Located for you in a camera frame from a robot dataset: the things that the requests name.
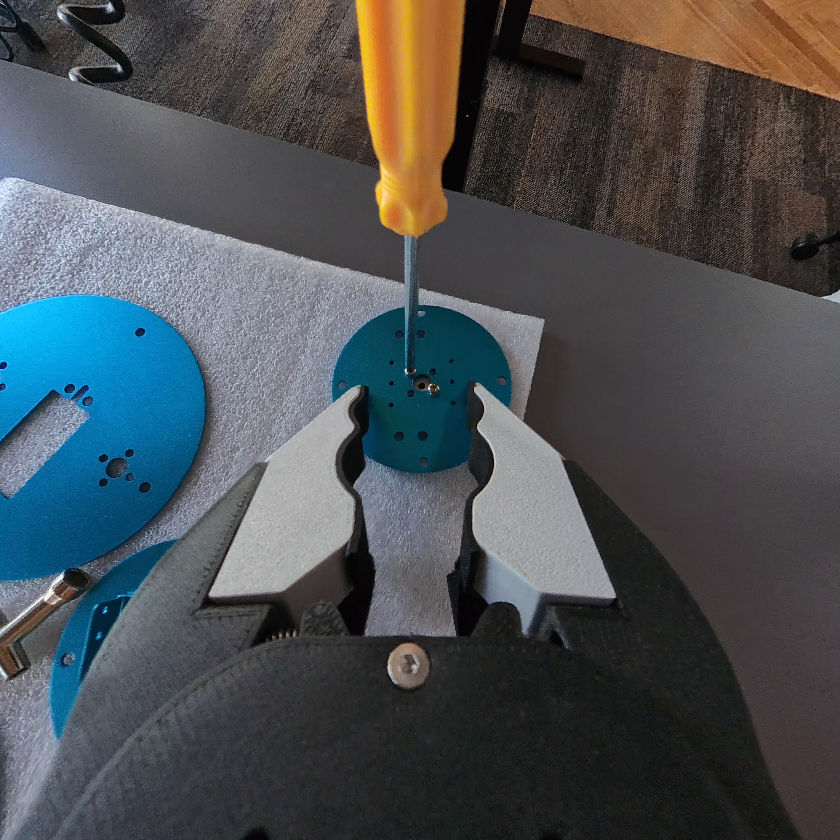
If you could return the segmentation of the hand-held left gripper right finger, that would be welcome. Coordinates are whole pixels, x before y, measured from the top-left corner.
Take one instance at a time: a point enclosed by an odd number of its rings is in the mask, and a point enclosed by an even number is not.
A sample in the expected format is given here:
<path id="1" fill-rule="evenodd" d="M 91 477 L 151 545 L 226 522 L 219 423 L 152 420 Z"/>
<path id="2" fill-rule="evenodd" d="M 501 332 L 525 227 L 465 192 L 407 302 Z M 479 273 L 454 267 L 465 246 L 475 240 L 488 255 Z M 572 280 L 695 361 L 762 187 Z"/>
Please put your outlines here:
<path id="1" fill-rule="evenodd" d="M 610 606 L 616 593 L 560 454 L 483 385 L 467 389 L 465 504 L 450 575 L 457 634 L 471 634 L 484 604 L 518 609 L 535 634 L 552 604 Z"/>

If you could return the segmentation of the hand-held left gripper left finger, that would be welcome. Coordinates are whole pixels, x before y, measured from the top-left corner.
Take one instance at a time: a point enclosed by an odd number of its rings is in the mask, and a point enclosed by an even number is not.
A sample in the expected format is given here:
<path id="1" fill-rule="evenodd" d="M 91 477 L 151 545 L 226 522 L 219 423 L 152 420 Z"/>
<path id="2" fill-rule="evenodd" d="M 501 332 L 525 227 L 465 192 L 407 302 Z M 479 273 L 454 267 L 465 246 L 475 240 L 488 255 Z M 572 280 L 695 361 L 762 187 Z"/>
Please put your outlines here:
<path id="1" fill-rule="evenodd" d="M 368 389 L 351 387 L 269 457 L 210 602 L 278 602 L 299 621 L 329 601 L 366 620 L 375 573 L 353 484 L 368 423 Z"/>

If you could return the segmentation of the small blue round plate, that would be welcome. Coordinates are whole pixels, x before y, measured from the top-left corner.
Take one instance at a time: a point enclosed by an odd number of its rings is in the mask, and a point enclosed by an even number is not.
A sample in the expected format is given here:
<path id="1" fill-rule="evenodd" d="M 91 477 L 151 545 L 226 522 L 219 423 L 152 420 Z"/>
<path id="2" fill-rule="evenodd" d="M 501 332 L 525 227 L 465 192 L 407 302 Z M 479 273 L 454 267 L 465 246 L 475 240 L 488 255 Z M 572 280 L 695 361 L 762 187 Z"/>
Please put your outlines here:
<path id="1" fill-rule="evenodd" d="M 416 370 L 410 376 L 404 370 L 404 310 L 368 321 L 339 356 L 332 398 L 350 386 L 368 387 L 367 458 L 412 473 L 451 469 L 469 456 L 467 384 L 482 384 L 509 406 L 511 372 L 498 342 L 464 314 L 426 306 L 415 328 Z M 413 389 L 420 374 L 439 386 L 436 395 Z"/>

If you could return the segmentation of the yellow handled screwdriver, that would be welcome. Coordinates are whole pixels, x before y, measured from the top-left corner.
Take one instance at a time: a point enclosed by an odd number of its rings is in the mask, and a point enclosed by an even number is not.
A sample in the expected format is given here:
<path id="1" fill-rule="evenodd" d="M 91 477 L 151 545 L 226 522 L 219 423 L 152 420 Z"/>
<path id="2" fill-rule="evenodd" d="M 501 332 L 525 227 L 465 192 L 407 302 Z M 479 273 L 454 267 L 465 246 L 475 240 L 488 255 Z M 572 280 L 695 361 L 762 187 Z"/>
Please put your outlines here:
<path id="1" fill-rule="evenodd" d="M 415 373 L 417 240 L 443 222 L 455 137 L 464 1 L 357 1 L 364 96 L 382 224 L 404 236 L 405 368 Z"/>

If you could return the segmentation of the grey desk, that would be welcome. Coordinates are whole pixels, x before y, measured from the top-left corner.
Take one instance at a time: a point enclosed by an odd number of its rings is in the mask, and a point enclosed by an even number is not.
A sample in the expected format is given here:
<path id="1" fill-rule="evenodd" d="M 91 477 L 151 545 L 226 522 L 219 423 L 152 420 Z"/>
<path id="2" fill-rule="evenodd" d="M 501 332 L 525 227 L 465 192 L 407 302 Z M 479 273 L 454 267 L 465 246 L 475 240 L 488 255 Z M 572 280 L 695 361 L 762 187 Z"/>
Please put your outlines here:
<path id="1" fill-rule="evenodd" d="M 2 64 L 2 175 L 396 279 L 375 171 Z M 838 305 L 462 194 L 426 289 L 544 319 L 527 421 L 656 544 L 838 838 Z"/>

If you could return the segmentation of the black desk leg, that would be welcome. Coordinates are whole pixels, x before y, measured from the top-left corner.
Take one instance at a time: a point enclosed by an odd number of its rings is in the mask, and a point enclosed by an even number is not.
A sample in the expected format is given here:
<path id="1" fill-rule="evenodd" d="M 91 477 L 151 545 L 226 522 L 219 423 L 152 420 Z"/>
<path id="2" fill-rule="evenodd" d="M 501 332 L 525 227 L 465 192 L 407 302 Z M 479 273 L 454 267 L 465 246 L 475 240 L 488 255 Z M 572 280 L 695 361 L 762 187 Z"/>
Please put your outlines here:
<path id="1" fill-rule="evenodd" d="M 556 70 L 579 81 L 585 62 L 527 45 L 523 35 L 531 1 L 468 1 L 458 76 L 455 140 L 443 167 L 444 189 L 464 190 L 476 136 L 490 56 Z"/>

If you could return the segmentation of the large blue round plate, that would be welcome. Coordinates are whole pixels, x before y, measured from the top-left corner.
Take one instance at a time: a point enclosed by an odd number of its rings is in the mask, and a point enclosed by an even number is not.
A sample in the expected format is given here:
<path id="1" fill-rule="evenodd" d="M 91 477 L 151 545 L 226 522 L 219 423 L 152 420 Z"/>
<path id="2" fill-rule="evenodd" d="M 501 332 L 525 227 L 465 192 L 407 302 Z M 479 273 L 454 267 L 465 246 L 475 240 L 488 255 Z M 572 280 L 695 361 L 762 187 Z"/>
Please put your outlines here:
<path id="1" fill-rule="evenodd" d="M 203 434 L 203 378 L 152 311 L 110 297 L 2 313 L 1 572 L 57 574 L 119 546 L 163 507 Z"/>

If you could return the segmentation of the white foam sheet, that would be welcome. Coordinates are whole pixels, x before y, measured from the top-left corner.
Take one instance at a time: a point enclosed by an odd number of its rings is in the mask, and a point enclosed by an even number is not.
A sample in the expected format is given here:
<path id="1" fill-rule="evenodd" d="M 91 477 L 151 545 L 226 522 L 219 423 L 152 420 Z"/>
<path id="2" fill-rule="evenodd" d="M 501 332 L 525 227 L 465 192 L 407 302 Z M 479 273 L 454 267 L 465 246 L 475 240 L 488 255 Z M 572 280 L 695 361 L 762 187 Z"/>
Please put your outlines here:
<path id="1" fill-rule="evenodd" d="M 206 422 L 191 471 L 158 516 L 89 563 L 97 577 L 182 535 L 320 414 L 347 340 L 403 298 L 391 280 L 18 179 L 2 180 L 1 223 L 3 310 L 73 294 L 131 301 L 168 321 L 202 369 Z M 368 634 L 454 634 L 445 576 L 474 485 L 464 465 L 420 476 L 366 466 L 356 487 L 376 574 Z"/>

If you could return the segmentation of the metal cross wrench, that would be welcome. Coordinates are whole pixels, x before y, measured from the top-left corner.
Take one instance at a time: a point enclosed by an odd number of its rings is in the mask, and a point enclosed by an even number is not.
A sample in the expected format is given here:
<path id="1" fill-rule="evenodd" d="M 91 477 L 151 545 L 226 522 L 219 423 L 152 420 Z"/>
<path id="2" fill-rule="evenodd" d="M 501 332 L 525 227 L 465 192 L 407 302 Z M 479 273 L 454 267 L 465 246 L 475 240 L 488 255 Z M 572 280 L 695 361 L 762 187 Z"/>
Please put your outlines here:
<path id="1" fill-rule="evenodd" d="M 87 573 L 69 568 L 49 583 L 46 591 L 1 628 L 1 677 L 12 679 L 30 665 L 23 639 L 63 605 L 77 599 L 91 583 Z"/>

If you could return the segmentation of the black chair base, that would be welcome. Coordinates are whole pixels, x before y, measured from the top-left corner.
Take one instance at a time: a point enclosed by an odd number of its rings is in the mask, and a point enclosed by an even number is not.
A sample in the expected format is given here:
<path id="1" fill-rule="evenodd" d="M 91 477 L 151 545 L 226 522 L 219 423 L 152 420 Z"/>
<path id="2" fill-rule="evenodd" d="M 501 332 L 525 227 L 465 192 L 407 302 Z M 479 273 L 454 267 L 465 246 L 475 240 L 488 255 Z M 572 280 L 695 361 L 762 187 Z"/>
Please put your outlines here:
<path id="1" fill-rule="evenodd" d="M 838 242 L 838 230 L 824 230 L 797 237 L 790 248 L 797 283 L 804 291 L 829 301 L 839 299 Z"/>

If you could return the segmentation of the blue disc with bracket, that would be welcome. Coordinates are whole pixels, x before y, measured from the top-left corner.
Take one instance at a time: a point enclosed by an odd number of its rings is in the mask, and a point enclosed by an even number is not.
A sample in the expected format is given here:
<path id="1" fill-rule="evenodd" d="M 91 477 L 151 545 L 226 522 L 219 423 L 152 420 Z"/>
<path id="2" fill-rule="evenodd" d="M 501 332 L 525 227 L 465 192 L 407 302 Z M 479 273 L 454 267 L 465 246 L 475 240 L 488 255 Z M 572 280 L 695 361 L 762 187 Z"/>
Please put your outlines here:
<path id="1" fill-rule="evenodd" d="M 132 554 L 79 600 L 63 631 L 51 669 L 49 707 L 57 738 L 64 731 L 79 687 L 120 613 L 144 578 L 175 544 L 159 542 Z"/>

